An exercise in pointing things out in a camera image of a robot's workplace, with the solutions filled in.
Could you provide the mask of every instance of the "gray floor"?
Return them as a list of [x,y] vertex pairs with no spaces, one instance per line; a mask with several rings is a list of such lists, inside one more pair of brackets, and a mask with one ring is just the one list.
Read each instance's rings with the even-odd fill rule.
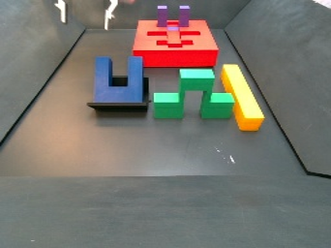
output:
[[0,180],[0,247],[329,248],[329,179]]
[[[243,133],[231,120],[202,120],[200,92],[186,98],[183,120],[147,115],[96,114],[95,57],[111,56],[115,74],[126,75],[135,30],[90,30],[0,148],[0,175],[302,175],[303,170],[270,114],[223,30],[214,30],[222,49],[215,91],[224,91],[219,74],[238,63],[267,120],[258,133]],[[179,69],[146,69],[150,91],[178,91]]]

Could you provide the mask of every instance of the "toy block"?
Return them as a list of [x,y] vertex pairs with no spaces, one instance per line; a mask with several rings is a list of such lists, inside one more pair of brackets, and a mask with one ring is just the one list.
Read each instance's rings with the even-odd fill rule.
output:
[[184,117],[184,102],[179,93],[154,93],[154,117],[167,119]]
[[180,6],[180,27],[188,27],[190,6]]
[[183,119],[184,110],[182,108],[155,108],[155,119]]
[[158,6],[158,27],[167,27],[168,7]]
[[234,98],[230,93],[212,93],[210,101],[202,101],[200,116],[207,118],[231,118]]
[[210,109],[232,109],[234,107],[234,98],[231,93],[212,93],[210,100],[208,98],[202,100],[202,107]]
[[222,81],[226,92],[235,99],[234,115],[239,129],[258,131],[266,118],[238,65],[224,65]]
[[128,76],[112,76],[110,57],[96,58],[95,98],[88,106],[99,110],[147,110],[148,79],[144,77],[143,58],[128,58]]
[[180,93],[188,90],[212,93],[215,75],[211,69],[180,69]]
[[184,108],[184,101],[179,93],[154,93],[154,106],[158,108]]
[[[168,20],[167,27],[158,27],[158,20],[140,20],[132,48],[135,56],[144,58],[146,67],[214,67],[219,48],[206,20],[191,20],[190,27]],[[168,46],[168,27],[178,27],[182,46]]]

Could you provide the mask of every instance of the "purple block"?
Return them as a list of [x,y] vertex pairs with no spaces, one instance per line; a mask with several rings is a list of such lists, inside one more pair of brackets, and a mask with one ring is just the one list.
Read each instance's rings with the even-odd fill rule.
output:
[[190,6],[180,6],[180,27],[188,27]]
[[167,27],[168,7],[158,6],[158,27]]

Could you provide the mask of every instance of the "white speck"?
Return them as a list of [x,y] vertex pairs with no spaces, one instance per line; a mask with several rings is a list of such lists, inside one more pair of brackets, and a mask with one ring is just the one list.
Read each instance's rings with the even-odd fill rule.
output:
[[230,155],[230,159],[231,159],[232,163],[235,164],[235,162],[234,162],[234,159],[232,159],[232,156],[231,156],[231,155]]

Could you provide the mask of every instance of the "dark gray surface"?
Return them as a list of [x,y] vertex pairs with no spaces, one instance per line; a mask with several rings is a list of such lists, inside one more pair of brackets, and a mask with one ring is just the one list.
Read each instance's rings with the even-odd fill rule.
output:
[[327,248],[331,181],[2,178],[2,247]]
[[0,0],[0,142],[22,116],[84,27],[60,21],[52,1]]
[[[224,28],[251,0],[119,0],[110,28],[138,28],[139,19],[156,19],[158,5],[168,5],[170,17],[179,18],[180,5],[191,6],[191,17],[207,19],[212,28]],[[66,0],[68,10],[91,29],[104,29],[108,0]]]
[[227,34],[309,171],[331,174],[331,12],[311,0],[255,0]]
[[[231,120],[202,120],[200,92],[186,96],[186,118],[155,120],[143,114],[96,114],[95,57],[111,56],[116,76],[126,75],[134,30],[88,31],[66,59],[30,112],[0,148],[2,175],[214,175],[305,174],[276,126],[254,80],[223,30],[212,30],[222,48],[215,91],[223,91],[223,63],[238,63],[267,120],[258,133]],[[150,92],[176,92],[179,69],[147,69]]]

